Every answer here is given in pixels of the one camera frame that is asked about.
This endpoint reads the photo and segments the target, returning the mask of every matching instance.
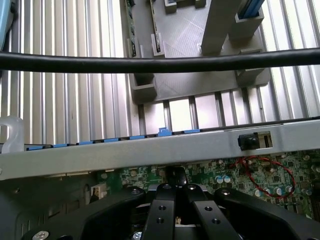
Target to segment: green circuit board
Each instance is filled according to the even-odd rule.
[[[320,164],[320,150],[287,152],[275,155],[265,155],[270,160],[280,162],[291,170],[296,186],[292,196],[286,199],[269,197],[262,192],[257,196],[264,201],[281,206],[289,211],[314,218],[310,195],[311,183],[320,178],[316,166]],[[234,188],[243,193],[256,196],[256,187],[244,173],[241,165],[230,169],[230,164],[238,158],[213,159],[201,162],[179,164],[185,169],[189,183],[205,185],[210,193],[221,187]],[[248,162],[252,176],[262,188],[274,193],[280,188],[286,194],[286,188],[292,185],[289,174],[282,168],[275,168],[256,158]],[[106,183],[107,195],[115,193],[122,188],[137,186],[148,190],[151,184],[166,182],[166,166],[139,166],[115,169],[113,171],[100,171],[97,174],[99,183]]]

